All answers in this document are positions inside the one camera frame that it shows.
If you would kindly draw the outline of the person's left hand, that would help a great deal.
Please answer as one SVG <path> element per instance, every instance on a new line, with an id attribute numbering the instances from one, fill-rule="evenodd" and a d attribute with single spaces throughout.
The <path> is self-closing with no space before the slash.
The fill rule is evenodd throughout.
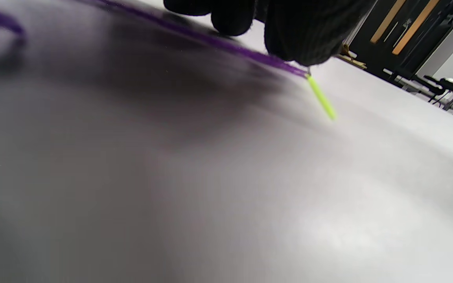
<path id="1" fill-rule="evenodd" d="M 324 63 L 373 7 L 372 0 L 165 0 L 165 8 L 187 16 L 210 15 L 220 34 L 240 36 L 254 20 L 264 23 L 264 45 L 272 56 L 302 66 Z"/>

